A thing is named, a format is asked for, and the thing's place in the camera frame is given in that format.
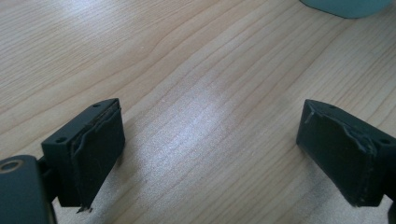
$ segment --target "wooden table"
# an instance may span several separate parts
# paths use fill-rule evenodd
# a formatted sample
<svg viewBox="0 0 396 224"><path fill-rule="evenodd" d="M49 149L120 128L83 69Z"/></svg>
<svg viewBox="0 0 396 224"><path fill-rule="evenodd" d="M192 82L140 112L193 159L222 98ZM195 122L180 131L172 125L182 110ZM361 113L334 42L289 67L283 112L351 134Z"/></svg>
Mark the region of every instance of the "wooden table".
<svg viewBox="0 0 396 224"><path fill-rule="evenodd" d="M396 6L344 20L297 0L3 1L0 158L121 101L127 145L91 213L59 223L387 223L296 145L304 99L396 136Z"/></svg>

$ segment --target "wood grain surface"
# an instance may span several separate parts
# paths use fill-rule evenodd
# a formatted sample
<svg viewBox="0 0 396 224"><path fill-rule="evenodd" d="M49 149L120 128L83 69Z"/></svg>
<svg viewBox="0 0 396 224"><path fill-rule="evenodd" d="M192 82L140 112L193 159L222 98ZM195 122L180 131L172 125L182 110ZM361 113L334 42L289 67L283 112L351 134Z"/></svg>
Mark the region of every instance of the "wood grain surface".
<svg viewBox="0 0 396 224"><path fill-rule="evenodd" d="M120 98L127 145L92 212L59 223L387 223L296 145L304 99L396 136L396 6L297 0L0 2L0 158Z"/></svg>

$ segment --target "teal object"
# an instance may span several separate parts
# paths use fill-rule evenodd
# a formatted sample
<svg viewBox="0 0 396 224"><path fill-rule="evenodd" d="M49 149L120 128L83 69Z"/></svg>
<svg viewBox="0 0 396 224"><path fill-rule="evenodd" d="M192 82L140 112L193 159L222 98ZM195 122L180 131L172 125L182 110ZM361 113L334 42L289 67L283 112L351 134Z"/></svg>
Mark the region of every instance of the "teal object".
<svg viewBox="0 0 396 224"><path fill-rule="evenodd" d="M370 16L389 5L392 0L301 0L308 7L346 19Z"/></svg>

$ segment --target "round joint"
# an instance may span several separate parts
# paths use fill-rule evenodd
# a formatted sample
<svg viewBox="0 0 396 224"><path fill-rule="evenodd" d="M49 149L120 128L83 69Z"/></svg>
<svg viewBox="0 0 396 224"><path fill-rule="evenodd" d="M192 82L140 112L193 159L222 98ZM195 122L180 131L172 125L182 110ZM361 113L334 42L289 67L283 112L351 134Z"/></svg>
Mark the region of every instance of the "round joint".
<svg viewBox="0 0 396 224"><path fill-rule="evenodd" d="M23 164L23 160L12 160L0 164L0 175L13 172L20 168Z"/></svg>

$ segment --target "metal ring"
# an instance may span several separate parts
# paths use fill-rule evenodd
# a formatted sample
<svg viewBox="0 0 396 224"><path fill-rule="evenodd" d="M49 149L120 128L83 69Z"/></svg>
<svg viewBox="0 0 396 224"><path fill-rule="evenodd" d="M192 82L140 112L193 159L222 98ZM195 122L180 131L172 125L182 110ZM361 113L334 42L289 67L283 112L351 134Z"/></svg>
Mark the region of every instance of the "metal ring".
<svg viewBox="0 0 396 224"><path fill-rule="evenodd" d="M7 161L0 165L0 174L7 174L20 168L23 164L23 160L12 160Z"/></svg>

